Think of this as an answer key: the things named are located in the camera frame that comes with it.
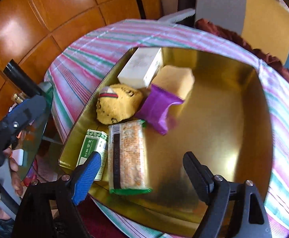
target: gold tray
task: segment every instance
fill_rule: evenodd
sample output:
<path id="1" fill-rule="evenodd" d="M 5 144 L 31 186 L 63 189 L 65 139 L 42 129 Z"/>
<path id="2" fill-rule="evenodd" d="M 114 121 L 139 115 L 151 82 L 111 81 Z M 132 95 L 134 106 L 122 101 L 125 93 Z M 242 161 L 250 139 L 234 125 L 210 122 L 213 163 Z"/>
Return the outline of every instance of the gold tray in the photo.
<path id="1" fill-rule="evenodd" d="M 96 120 L 98 92 L 118 83 L 117 76 L 137 48 L 130 49 L 91 96 L 65 142 L 59 165 L 70 173 L 76 166 L 87 129 L 108 132 Z M 253 67 L 239 61 L 183 48 L 162 48 L 165 65 L 190 67 L 193 90 L 183 105 L 170 108 L 177 126 L 162 136 L 145 129 L 148 169 L 153 191 L 118 196 L 102 181 L 89 193 L 113 211 L 162 232 L 191 237 L 205 213 L 183 168 L 192 151 L 201 164 L 228 181 L 251 179 L 264 199 L 272 167 L 272 129 L 261 83 Z"/>

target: black tube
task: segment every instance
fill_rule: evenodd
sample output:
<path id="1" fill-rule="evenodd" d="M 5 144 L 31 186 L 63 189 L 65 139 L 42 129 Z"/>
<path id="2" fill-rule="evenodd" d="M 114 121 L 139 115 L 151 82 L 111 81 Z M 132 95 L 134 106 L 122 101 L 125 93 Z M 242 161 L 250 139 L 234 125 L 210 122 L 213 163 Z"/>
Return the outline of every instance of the black tube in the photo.
<path id="1" fill-rule="evenodd" d="M 37 86 L 34 81 L 21 69 L 21 67 L 12 59 L 3 73 L 28 97 L 34 97 L 35 95 L 43 95 L 44 92 Z"/>

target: pink and green striped cloth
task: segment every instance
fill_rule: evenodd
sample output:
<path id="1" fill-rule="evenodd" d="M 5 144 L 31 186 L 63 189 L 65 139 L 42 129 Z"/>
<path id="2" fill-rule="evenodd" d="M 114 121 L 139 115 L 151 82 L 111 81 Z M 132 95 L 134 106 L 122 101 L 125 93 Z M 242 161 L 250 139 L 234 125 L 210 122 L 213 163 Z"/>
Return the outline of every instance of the pink and green striped cloth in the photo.
<path id="1" fill-rule="evenodd" d="M 45 81 L 54 87 L 52 114 L 62 140 L 66 140 L 101 80 L 128 49 L 137 46 L 194 48 L 239 60 L 256 69 L 267 99 L 274 141 L 265 208 L 273 237 L 286 237 L 289 233 L 289 84 L 264 61 L 230 41 L 153 20 L 124 20 L 82 36 L 54 60 L 45 75 Z M 129 237 L 174 237 L 96 204 Z"/>

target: human hand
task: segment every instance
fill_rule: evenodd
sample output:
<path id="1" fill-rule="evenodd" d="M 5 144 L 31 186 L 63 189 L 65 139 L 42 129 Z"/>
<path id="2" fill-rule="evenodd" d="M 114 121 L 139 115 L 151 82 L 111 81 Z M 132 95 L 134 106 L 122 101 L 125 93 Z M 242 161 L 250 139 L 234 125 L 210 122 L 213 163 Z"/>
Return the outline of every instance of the human hand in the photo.
<path id="1" fill-rule="evenodd" d="M 12 150 L 10 148 L 7 148 L 3 152 L 7 157 L 10 157 Z M 10 168 L 11 168 L 12 186 L 15 189 L 15 193 L 18 196 L 21 196 L 23 194 L 23 187 L 21 185 L 21 178 L 17 174 L 18 164 L 12 157 L 9 158 L 9 160 L 10 160 Z M 0 208 L 0 219 L 3 219 L 3 220 L 10 219 L 10 216 L 7 213 L 5 213 L 1 208 Z"/>

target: purple object on glass table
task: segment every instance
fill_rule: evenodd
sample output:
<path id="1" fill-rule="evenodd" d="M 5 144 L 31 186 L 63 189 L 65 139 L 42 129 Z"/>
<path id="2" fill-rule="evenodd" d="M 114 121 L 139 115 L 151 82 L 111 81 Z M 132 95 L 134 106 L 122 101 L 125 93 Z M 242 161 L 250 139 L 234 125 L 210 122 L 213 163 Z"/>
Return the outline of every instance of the purple object on glass table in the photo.
<path id="1" fill-rule="evenodd" d="M 181 105 L 183 102 L 176 95 L 152 84 L 150 95 L 135 116 L 147 121 L 157 132 L 164 135 L 169 130 L 166 122 L 169 107 L 171 105 Z"/>

